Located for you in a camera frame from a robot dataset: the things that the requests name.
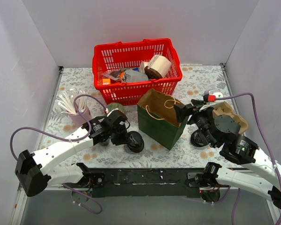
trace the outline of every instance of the pink cup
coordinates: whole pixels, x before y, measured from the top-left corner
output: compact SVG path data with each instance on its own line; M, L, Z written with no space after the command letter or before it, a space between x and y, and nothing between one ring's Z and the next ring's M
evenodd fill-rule
M86 107L84 112L82 113L84 115L84 117L88 120L92 119L92 115L90 114L89 108ZM74 124L79 128L81 127L84 123L86 123L85 119L81 116L81 115L70 115L72 121L74 122Z

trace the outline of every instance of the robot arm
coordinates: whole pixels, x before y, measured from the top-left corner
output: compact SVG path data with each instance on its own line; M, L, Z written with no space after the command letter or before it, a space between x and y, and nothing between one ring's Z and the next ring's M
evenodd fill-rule
M232 163L255 172L259 177L241 174L223 168L215 163L208 163L203 174L198 174L196 181L207 184L225 184L254 192L266 199L273 200L281 208L280 185L271 159L249 138L240 135L240 125L236 124L228 115L213 117L213 106L221 103L215 98L222 94L219 90L205 92L203 100L192 100L185 106L174 105L177 121L183 121L191 115L188 123L198 127L196 138L191 141L196 146L210 145L222 147L220 155ZM281 165L276 165L281 174Z
M138 132L127 132L125 126L127 117L119 110L111 111L107 116L95 117L90 120L92 127L85 123L74 133L68 136L69 142L57 142L47 148L29 153L25 150L20 153L15 169L27 196L35 196L42 192L48 185L61 183L78 183L81 187L94 180L88 168L77 163L68 167L59 167L58 164L77 152L92 147L97 143L104 143L109 139L115 145L127 144L135 153L141 152L144 142ZM85 139L77 142L70 141L74 138L90 134Z

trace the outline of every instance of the table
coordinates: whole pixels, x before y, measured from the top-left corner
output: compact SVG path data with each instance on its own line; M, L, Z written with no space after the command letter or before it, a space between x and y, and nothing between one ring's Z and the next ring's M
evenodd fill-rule
M191 99L202 99L204 91L219 88L224 96L229 96L229 90L220 66L181 65L182 81L178 82L173 97L182 103L188 104ZM65 68L59 83L57 97L63 91L75 87L89 90L91 95L103 101L100 92L93 86L91 68ZM102 107L94 100L88 101L88 107L93 117L103 115ZM129 131L135 130L142 135L145 148L139 154L127 153L123 146L96 145L92 148L78 152L60 163L60 166L69 166L73 163L83 162L91 168L190 168L205 167L207 162L216 162L226 167L239 167L219 155L220 149L208 147L197 148L190 144L190 135L197 128L187 125L180 139L172 150L167 150L145 133L138 130L137 106L125 106L127 117L131 123ZM73 133L77 127L63 110L57 105L55 98L46 132L61 137ZM48 136L41 140L40 148L45 148L54 142Z

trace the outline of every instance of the green paper bag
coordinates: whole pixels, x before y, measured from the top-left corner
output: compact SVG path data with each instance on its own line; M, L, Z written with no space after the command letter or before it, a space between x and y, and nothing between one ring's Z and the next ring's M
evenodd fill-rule
M182 135L188 121L187 117L181 124L177 123L172 107L175 102L184 105L170 95L150 89L137 103L139 129L168 150Z

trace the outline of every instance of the gray floor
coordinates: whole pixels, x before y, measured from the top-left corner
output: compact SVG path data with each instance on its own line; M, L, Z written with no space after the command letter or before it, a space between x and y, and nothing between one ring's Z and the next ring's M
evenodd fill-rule
M181 196L100 198L103 212L89 213L73 204L70 191L47 190L28 198L22 225L230 225L237 190L214 206ZM88 206L98 209L91 202ZM235 213L236 225L272 225L267 203L258 195L242 191Z

